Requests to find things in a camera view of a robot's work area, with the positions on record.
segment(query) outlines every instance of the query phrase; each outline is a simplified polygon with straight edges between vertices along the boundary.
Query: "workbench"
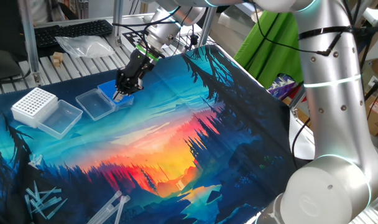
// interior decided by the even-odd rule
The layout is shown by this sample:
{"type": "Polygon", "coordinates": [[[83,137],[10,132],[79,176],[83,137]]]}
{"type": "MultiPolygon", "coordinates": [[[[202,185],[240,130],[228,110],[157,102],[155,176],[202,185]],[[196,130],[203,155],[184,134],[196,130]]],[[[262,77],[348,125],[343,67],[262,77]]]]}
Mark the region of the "workbench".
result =
{"type": "MultiPolygon", "coordinates": [[[[151,17],[151,14],[137,15],[137,16],[124,16],[123,24],[141,24],[144,23],[144,18],[151,17]]],[[[106,19],[108,22],[112,23],[113,18],[100,18],[106,19]]],[[[39,24],[38,27],[45,26],[68,26],[77,24],[80,22],[93,21],[94,19],[86,19],[80,21],[66,21],[66,22],[51,22],[48,24],[39,24]]],[[[143,27],[135,27],[135,30],[142,30],[143,27]]],[[[122,28],[122,32],[130,32],[129,30],[122,28]]],[[[201,29],[195,25],[194,33],[199,34],[201,29]]],[[[182,38],[180,38],[181,44],[175,43],[174,45],[164,48],[164,55],[170,57],[174,54],[180,54],[183,52],[184,46],[189,45],[187,34],[191,34],[189,29],[183,30],[181,33],[182,38]]],[[[101,58],[73,58],[68,54],[63,54],[63,63],[60,67],[55,67],[52,63],[52,57],[41,57],[39,58],[40,62],[40,76],[44,81],[44,85],[50,85],[54,83],[60,83],[67,80],[77,79],[81,77],[86,77],[94,75],[100,72],[107,72],[110,70],[115,70],[117,68],[123,68],[129,63],[129,56],[131,50],[126,47],[130,43],[123,40],[123,45],[118,46],[114,41],[111,41],[108,37],[102,37],[105,39],[111,47],[115,50],[115,54],[110,57],[101,57],[101,58]]],[[[19,66],[22,69],[24,75],[29,70],[28,61],[19,62],[19,66]]],[[[11,79],[20,78],[22,75],[12,77],[11,79]]],[[[29,75],[24,80],[19,82],[2,84],[0,85],[0,94],[12,93],[15,91],[27,90],[36,87],[33,76],[29,75]]],[[[363,213],[361,213],[352,224],[361,224],[361,223],[378,223],[378,212],[375,211],[372,207],[367,208],[363,213]]]]}

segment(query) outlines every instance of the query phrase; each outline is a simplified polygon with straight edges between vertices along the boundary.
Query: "blue light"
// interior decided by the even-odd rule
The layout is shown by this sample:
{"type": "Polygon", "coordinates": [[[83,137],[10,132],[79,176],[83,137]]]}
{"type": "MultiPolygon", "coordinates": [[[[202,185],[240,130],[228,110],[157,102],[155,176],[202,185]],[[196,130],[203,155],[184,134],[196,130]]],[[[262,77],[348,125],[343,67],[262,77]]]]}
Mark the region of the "blue light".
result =
{"type": "Polygon", "coordinates": [[[301,9],[301,10],[298,10],[297,12],[302,12],[302,11],[305,11],[307,9],[309,9],[309,7],[311,7],[313,5],[313,3],[315,3],[316,0],[313,0],[311,4],[309,4],[309,6],[307,6],[306,8],[304,9],[301,9]]]}
{"type": "Polygon", "coordinates": [[[175,10],[177,10],[178,9],[178,7],[176,7],[174,10],[172,10],[172,11],[169,11],[168,13],[169,14],[171,14],[171,13],[173,13],[173,12],[175,12],[175,10]]]}
{"type": "Polygon", "coordinates": [[[323,86],[336,86],[336,85],[342,84],[342,83],[353,82],[353,81],[356,81],[360,78],[362,78],[361,75],[356,75],[354,77],[343,78],[341,80],[335,80],[335,81],[324,82],[324,83],[315,83],[315,84],[304,84],[303,86],[305,88],[317,88],[317,87],[323,87],[323,86]]]}
{"type": "Polygon", "coordinates": [[[204,0],[204,1],[207,2],[207,4],[208,4],[209,6],[217,7],[217,6],[214,6],[213,4],[211,4],[208,0],[204,0]]]}
{"type": "MultiPolygon", "coordinates": [[[[357,168],[362,172],[362,174],[364,175],[364,177],[365,177],[366,180],[367,180],[367,177],[366,177],[366,175],[363,173],[363,170],[360,169],[360,168],[359,168],[354,162],[352,162],[352,161],[350,161],[350,160],[348,160],[348,159],[346,159],[346,158],[344,158],[344,157],[342,157],[342,156],[337,156],[337,155],[334,155],[334,154],[328,154],[328,155],[320,156],[319,158],[326,157],[326,156],[337,157],[337,158],[340,158],[340,159],[345,160],[346,162],[350,163],[351,165],[354,165],[355,167],[357,167],[357,168]]],[[[371,186],[370,186],[369,181],[367,181],[366,184],[367,184],[367,187],[369,188],[369,195],[370,195],[370,197],[369,197],[369,203],[367,203],[367,206],[369,206],[369,205],[370,205],[370,202],[371,202],[371,186]]]]}

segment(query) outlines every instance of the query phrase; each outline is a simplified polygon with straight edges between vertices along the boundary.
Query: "tablecloth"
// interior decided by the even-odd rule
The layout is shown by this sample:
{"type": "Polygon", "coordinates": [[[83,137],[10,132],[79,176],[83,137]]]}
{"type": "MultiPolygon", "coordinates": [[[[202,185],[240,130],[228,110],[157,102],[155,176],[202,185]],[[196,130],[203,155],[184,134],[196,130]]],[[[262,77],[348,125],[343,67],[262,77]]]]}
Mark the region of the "tablecloth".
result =
{"type": "MultiPolygon", "coordinates": [[[[80,108],[76,96],[115,75],[41,88],[80,108]]],[[[51,220],[35,213],[36,224],[87,223],[118,190],[131,197],[120,223],[245,223],[285,190],[295,171],[289,108],[217,47],[160,60],[144,88],[99,121],[84,113],[62,140],[13,120],[30,90],[0,95],[0,214],[30,223],[34,180],[68,199],[51,220]]]]}

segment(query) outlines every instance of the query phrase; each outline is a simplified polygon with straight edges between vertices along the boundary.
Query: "black keyboard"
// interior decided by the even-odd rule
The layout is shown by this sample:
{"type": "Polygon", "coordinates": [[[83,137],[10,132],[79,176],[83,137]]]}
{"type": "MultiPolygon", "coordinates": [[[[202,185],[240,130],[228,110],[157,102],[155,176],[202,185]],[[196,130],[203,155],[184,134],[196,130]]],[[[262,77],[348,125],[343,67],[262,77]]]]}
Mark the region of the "black keyboard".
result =
{"type": "Polygon", "coordinates": [[[35,40],[40,48],[58,45],[55,37],[80,37],[83,35],[111,34],[113,27],[106,20],[86,22],[71,26],[52,26],[34,29],[35,40]]]}

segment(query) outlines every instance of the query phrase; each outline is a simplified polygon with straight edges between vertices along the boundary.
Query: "plastic container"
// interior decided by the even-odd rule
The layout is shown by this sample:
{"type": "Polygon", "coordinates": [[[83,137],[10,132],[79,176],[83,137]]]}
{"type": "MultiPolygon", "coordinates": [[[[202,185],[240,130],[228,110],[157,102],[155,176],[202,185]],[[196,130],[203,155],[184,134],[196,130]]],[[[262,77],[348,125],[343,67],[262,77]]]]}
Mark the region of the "plastic container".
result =
{"type": "Polygon", "coordinates": [[[77,103],[88,113],[92,120],[97,121],[105,116],[131,106],[133,96],[125,96],[120,102],[113,100],[116,88],[115,81],[99,85],[97,89],[90,90],[76,97],[77,103]]]}
{"type": "Polygon", "coordinates": [[[110,81],[98,86],[98,90],[108,99],[110,104],[114,106],[115,111],[119,111],[123,108],[131,106],[134,103],[133,96],[125,96],[119,103],[113,100],[114,93],[116,92],[115,86],[116,81],[110,81]]]}
{"type": "Polygon", "coordinates": [[[94,121],[115,111],[110,102],[97,89],[77,96],[76,101],[94,121]]]}
{"type": "Polygon", "coordinates": [[[39,129],[51,136],[62,139],[67,132],[81,119],[83,111],[60,100],[53,113],[48,118],[43,117],[39,121],[39,129]]]}
{"type": "Polygon", "coordinates": [[[81,119],[83,111],[40,88],[35,88],[11,108],[14,119],[62,139],[81,119]]]}
{"type": "Polygon", "coordinates": [[[49,113],[58,103],[58,98],[40,88],[33,89],[12,106],[14,119],[32,128],[37,128],[38,120],[49,113]]]}

